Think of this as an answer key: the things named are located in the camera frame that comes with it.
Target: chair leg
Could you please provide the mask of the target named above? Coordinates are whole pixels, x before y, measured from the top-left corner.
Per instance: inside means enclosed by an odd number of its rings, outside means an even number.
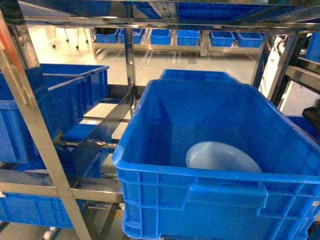
[[[79,28],[77,28],[76,31],[77,31],[77,45],[75,46],[75,48],[79,49]]]
[[[56,48],[56,27],[53,28],[53,45],[52,47]]]
[[[68,37],[68,34],[67,34],[67,30],[64,28],[64,33],[65,33],[65,36],[66,36],[66,42],[68,43],[69,42],[69,37]]]
[[[85,43],[89,43],[89,40],[88,40],[88,37],[87,37],[87,33],[86,33],[86,29],[83,28],[83,31],[84,31],[84,35],[85,35]]]

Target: metal shelf bar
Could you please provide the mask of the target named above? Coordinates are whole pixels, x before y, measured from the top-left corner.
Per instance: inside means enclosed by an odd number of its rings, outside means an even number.
[[[278,70],[275,73],[273,83],[268,95],[268,99],[275,106],[279,106],[281,103],[282,96],[286,92],[289,77],[285,75],[288,65],[294,66],[297,63],[301,49],[305,43],[306,34],[295,34],[290,35],[284,53],[281,55]]]
[[[267,34],[263,37],[263,41],[259,49],[259,58],[256,60],[251,80],[251,85],[257,89],[259,89],[261,84],[268,58],[275,44],[275,40],[276,38],[274,36]]]
[[[297,22],[246,22],[246,21],[212,21],[179,20],[149,18],[102,18],[76,16],[36,16],[25,15],[27,23],[44,25],[61,25],[65,27],[95,28],[144,28],[144,29],[194,29],[226,32],[256,32],[276,35],[312,33],[320,31],[319,23]]]

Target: metal rail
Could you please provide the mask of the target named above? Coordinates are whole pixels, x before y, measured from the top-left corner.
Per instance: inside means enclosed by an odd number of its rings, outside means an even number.
[[[246,21],[212,21],[212,20],[181,20],[181,19],[149,19],[149,18],[103,18],[76,16],[36,16],[25,15],[28,24],[95,27],[95,28],[142,28],[142,29],[193,29],[215,30],[226,32],[256,32],[275,35],[312,33],[320,31],[319,23],[297,22],[246,22]]]

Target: storage rack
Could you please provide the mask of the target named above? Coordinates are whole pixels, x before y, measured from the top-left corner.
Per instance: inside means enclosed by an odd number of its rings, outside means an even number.
[[[55,119],[48,117],[45,112],[53,111],[53,103],[48,98],[45,102],[46,104],[42,104],[41,99],[37,96],[37,90],[46,88],[46,83],[42,72],[39,70],[40,64],[26,23],[65,27],[127,29],[125,31],[124,45],[128,86],[110,85],[109,96],[111,98],[122,98],[122,100],[83,141],[77,144],[76,150],[69,156],[75,163],[79,159],[93,159],[102,148],[114,148],[114,144],[106,143],[104,135],[101,133],[106,131],[112,133],[126,113],[129,110],[133,113],[135,110],[136,100],[144,88],[136,86],[133,28],[264,33],[251,81],[256,88],[261,83],[269,53],[274,45],[274,36],[288,35],[285,50],[281,55],[279,68],[268,98],[278,106],[289,81],[302,84],[317,93],[320,92],[320,84],[318,82],[320,79],[320,64],[298,58],[307,33],[320,32],[320,24],[317,23],[320,19],[319,1],[286,0],[278,3],[277,0],[247,0],[245,1],[246,4],[268,7],[262,11],[253,12],[244,17],[228,21],[178,19],[176,17],[178,15],[177,12],[171,11],[168,13],[166,11],[166,9],[172,9],[170,8],[172,4],[179,4],[185,1],[149,0],[148,3],[152,8],[158,12],[160,11],[160,19],[135,18],[133,14],[134,5],[132,4],[125,6],[125,17],[120,16],[118,18],[60,15],[25,15],[23,17],[17,0],[3,0],[1,2],[0,68],[53,184],[44,185],[41,181],[48,176],[47,174],[18,172],[10,170],[10,166],[6,165],[0,169],[0,191],[60,197],[80,240],[102,239],[103,234],[106,234],[110,229],[112,218],[118,209],[119,203],[123,203],[122,194],[119,192],[121,185],[117,180],[96,178],[67,179],[60,160],[61,153],[66,151],[67,143],[62,132],[56,136],[50,135],[49,125],[53,124]],[[187,2],[237,3],[236,0],[188,0]],[[96,231],[90,214],[86,215],[85,218],[82,217],[76,199],[113,203],[104,224],[105,231],[101,231],[102,234]]]
[[[145,32],[144,37],[141,39],[140,44],[134,44],[134,50],[136,51],[180,51],[188,53],[200,53],[201,57],[206,57],[208,52],[219,54],[249,54],[258,55],[258,47],[223,47],[212,46],[209,31],[201,31],[199,36],[198,46],[182,46],[177,44],[177,31],[171,30],[170,45],[157,45],[150,43],[151,30]],[[96,54],[100,49],[107,50],[123,50],[125,48],[124,43],[100,43],[94,39],[94,34],[90,34],[92,41],[92,51]]]

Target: metal post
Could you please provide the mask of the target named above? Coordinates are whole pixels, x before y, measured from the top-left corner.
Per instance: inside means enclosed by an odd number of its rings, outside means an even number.
[[[125,15],[127,18],[134,18],[133,5],[125,6]],[[124,49],[126,62],[126,75],[128,80],[128,92],[132,90],[132,104],[130,105],[131,115],[136,108],[137,89],[136,89],[136,70],[134,60],[134,30],[126,28],[124,31]]]
[[[276,71],[268,99],[273,102],[275,106],[279,106],[282,96],[285,93],[290,77],[286,76],[288,65],[294,66],[297,63],[300,51],[305,43],[307,34],[294,34],[288,37],[285,49],[280,57],[278,63],[278,70]]]
[[[253,85],[257,89],[260,86],[270,52],[275,44],[275,40],[275,36],[265,34],[263,37],[263,41],[259,51],[259,58],[256,60],[251,80],[251,85]]]
[[[79,239],[90,240],[52,140],[63,135],[18,1],[2,1],[0,10],[0,68]],[[63,142],[57,149],[69,153]]]

